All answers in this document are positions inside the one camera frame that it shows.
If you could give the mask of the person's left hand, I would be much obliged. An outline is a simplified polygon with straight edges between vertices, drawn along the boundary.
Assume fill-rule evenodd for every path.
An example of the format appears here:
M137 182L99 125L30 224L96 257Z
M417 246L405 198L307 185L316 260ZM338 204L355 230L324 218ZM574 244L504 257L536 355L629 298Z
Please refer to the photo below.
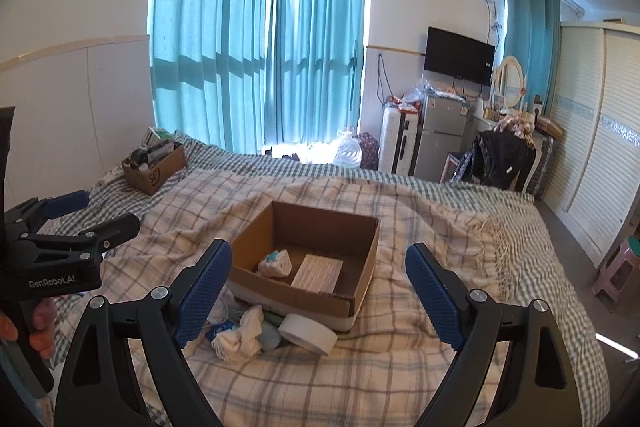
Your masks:
M43 360L49 360L54 352L54 318L55 305L51 298L40 301L32 312L35 330L29 336L29 343ZM0 314L0 336L6 341L15 341L18 337L16 327L4 313Z

